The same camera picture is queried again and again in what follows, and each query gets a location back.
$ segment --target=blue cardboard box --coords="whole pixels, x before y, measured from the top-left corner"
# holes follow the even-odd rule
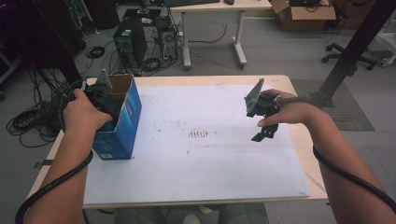
[[[129,160],[142,104],[132,75],[111,75],[108,78],[113,86],[109,97],[121,107],[119,121],[112,131],[96,132],[92,148],[104,161]]]

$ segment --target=chair wheel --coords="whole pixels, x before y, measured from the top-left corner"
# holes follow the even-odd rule
[[[374,63],[372,63],[372,64],[370,64],[368,67],[367,67],[367,70],[373,70],[374,69],[374,67],[375,67],[375,64]]]
[[[325,56],[322,58],[322,63],[327,63],[329,61],[329,57]]]
[[[331,45],[326,46],[326,51],[330,51],[330,50],[332,50],[332,46]]]

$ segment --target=black pole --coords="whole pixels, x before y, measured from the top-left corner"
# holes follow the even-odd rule
[[[342,53],[319,91],[311,94],[314,101],[323,106],[331,104],[335,91],[350,73],[352,66],[374,40],[395,8],[395,0],[376,0],[373,8],[367,14],[361,27],[353,35],[346,46],[346,50]]]

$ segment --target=computer tower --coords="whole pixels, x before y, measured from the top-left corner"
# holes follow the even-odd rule
[[[112,29],[120,24],[114,0],[84,0],[84,3],[99,30]]]
[[[132,17],[122,20],[113,38],[122,66],[140,68],[148,49],[141,19]]]
[[[173,29],[162,33],[163,60],[172,62],[177,58],[177,40]]]

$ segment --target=office chair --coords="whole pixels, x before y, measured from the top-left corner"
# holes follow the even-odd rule
[[[331,43],[330,45],[326,46],[326,51],[331,51],[332,49],[336,49],[336,50],[340,51],[340,53],[328,54],[328,55],[324,56],[321,60],[323,63],[327,63],[330,58],[340,58],[342,53],[345,51],[345,49],[343,47],[341,47],[335,43]],[[369,66],[367,66],[368,70],[373,70],[373,68],[377,64],[376,60],[369,59],[369,58],[366,58],[363,56],[359,57],[359,61],[368,63],[369,64]],[[358,70],[358,66],[356,64],[354,64],[354,66],[352,67],[352,70],[350,71],[351,74],[349,74],[349,75],[352,76],[356,70]]]

